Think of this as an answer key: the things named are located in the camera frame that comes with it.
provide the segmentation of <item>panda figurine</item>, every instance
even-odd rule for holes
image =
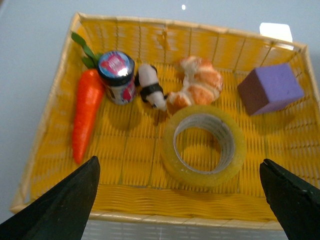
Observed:
[[[149,64],[142,64],[135,76],[134,84],[141,86],[140,96],[144,103],[149,102],[155,109],[167,110],[167,96],[164,95],[163,88],[159,85],[157,69]]]

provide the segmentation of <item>small jar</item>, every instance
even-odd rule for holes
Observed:
[[[125,53],[106,52],[98,61],[98,72],[106,94],[115,104],[124,105],[136,97],[135,62]]]

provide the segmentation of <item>yellow basket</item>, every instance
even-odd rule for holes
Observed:
[[[90,219],[281,230],[260,182],[259,165],[264,158],[319,188],[319,93],[306,45],[209,25],[82,13],[74,16],[70,30],[83,36],[95,53],[127,53],[136,62],[135,71],[141,63],[154,65],[165,93],[182,87],[173,64],[176,60],[189,55],[212,60],[224,78],[222,94],[213,105],[238,123],[247,146],[242,169],[228,182],[213,189],[179,184],[160,157],[170,114],[152,109],[140,97],[123,106],[104,97],[85,154],[86,159],[98,156],[101,165]],[[78,167],[72,158],[71,135],[78,80],[86,68],[81,62],[83,51],[70,36],[68,32],[12,202],[14,213]],[[289,63],[305,97],[284,110],[248,116],[238,84],[253,68],[280,63]],[[201,134],[200,138],[208,139],[205,132]],[[190,137],[197,135],[191,132]],[[187,151],[185,157],[194,152]]]

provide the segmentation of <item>purple foam cube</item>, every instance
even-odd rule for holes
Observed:
[[[288,63],[256,67],[237,89],[249,115],[284,109],[304,96]]]

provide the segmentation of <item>carrot leaf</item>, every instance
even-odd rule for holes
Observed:
[[[84,40],[79,34],[77,34],[76,32],[72,32],[71,33],[71,38],[72,40],[74,40],[77,44],[79,44],[85,55],[82,58],[82,62],[84,63],[84,65],[88,68],[88,69],[96,69],[98,67],[98,61],[99,58],[102,56],[101,53],[98,53],[97,55],[95,55],[92,50],[88,47],[86,40]]]
[[[75,33],[74,31],[71,34],[71,38],[73,41],[75,41],[81,47],[84,47],[87,45],[86,40],[84,40],[79,34]]]
[[[94,69],[94,68],[96,68],[95,63],[93,62],[93,60],[92,60],[90,57],[83,56],[83,57],[82,57],[82,62],[84,63],[84,65],[85,65],[88,69]]]

